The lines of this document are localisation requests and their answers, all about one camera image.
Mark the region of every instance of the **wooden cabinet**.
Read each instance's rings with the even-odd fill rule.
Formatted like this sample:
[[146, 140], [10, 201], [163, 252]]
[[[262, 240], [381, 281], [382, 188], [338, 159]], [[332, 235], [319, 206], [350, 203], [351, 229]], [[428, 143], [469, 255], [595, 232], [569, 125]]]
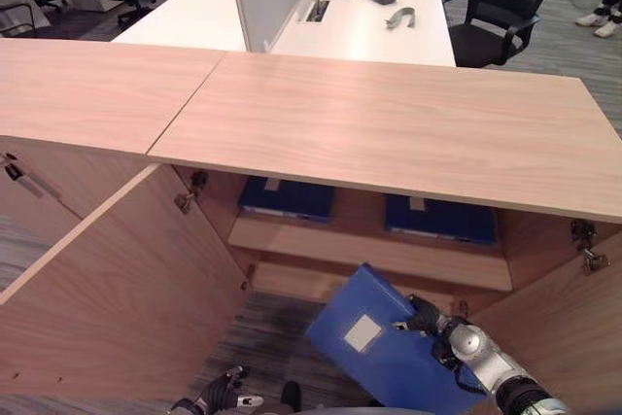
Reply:
[[[0, 149], [52, 188], [36, 197], [0, 179], [1, 206], [57, 240], [0, 295], [0, 391], [178, 397], [249, 282], [328, 301], [369, 262], [481, 324], [575, 410], [622, 404], [622, 142], [579, 80], [43, 40], [0, 49]], [[45, 75], [59, 55], [71, 79]], [[45, 105], [12, 87], [31, 61]], [[337, 187], [330, 223], [240, 214], [248, 175]], [[499, 245], [388, 233], [383, 193], [493, 207]], [[606, 269], [584, 275], [575, 218], [596, 227]]]
[[0, 391], [174, 398], [246, 278], [170, 166], [151, 165], [0, 294]]

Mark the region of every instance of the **robotic arm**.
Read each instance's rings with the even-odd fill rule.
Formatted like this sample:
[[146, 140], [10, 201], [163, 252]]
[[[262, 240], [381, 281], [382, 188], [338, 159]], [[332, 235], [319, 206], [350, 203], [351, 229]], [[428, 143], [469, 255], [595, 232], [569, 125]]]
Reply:
[[445, 316], [431, 303], [411, 295], [417, 315], [408, 322], [394, 323], [400, 330], [418, 330], [436, 338], [432, 355], [456, 374], [458, 385], [481, 392], [460, 382], [460, 368], [472, 371], [486, 394], [494, 396], [503, 415], [565, 415], [569, 409], [551, 397], [535, 379], [505, 354], [479, 327], [459, 317]]
[[212, 381], [194, 400], [182, 398], [168, 411], [169, 415], [214, 415], [220, 410], [236, 407], [259, 407], [263, 398], [241, 395], [237, 390], [248, 371], [242, 366], [234, 366], [225, 374]]

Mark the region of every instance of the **cabinet top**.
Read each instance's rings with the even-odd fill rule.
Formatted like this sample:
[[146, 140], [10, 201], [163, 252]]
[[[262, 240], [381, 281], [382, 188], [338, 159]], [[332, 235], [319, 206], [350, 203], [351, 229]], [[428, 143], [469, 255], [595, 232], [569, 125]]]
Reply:
[[622, 140], [574, 78], [0, 40], [0, 135], [622, 223]]
[[144, 154], [224, 55], [0, 39], [0, 134]]
[[622, 141], [574, 78], [230, 52], [149, 154], [622, 221]]

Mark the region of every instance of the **person's foot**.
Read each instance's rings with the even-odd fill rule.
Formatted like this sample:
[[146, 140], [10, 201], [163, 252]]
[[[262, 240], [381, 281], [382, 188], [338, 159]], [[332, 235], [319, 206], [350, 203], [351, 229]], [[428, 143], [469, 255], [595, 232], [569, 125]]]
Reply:
[[613, 36], [622, 24], [622, 13], [616, 12], [609, 17], [609, 21], [604, 26], [594, 31], [594, 35], [599, 38], [608, 38]]
[[289, 405], [294, 412], [300, 411], [302, 408], [302, 391], [298, 383], [295, 381], [285, 383], [281, 393], [281, 403]]
[[585, 17], [577, 18], [574, 23], [579, 26], [604, 26], [611, 15], [611, 8], [601, 4], [594, 12]]

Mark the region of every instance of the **metal bracket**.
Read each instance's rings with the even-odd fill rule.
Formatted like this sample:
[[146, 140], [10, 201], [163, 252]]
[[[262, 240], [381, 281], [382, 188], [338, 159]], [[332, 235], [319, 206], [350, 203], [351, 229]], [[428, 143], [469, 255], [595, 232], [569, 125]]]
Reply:
[[576, 250], [585, 258], [583, 272], [586, 276], [610, 265], [606, 255], [597, 255], [592, 251], [594, 249], [594, 237], [596, 237], [594, 223], [584, 219], [575, 219], [570, 223], [570, 235], [572, 241], [576, 242]]
[[180, 193], [175, 196], [175, 204], [180, 209], [180, 211], [184, 214], [187, 214], [192, 205], [192, 201], [197, 199], [200, 193], [205, 189], [207, 185], [207, 172], [202, 170], [197, 170], [190, 177], [191, 185], [188, 193]]

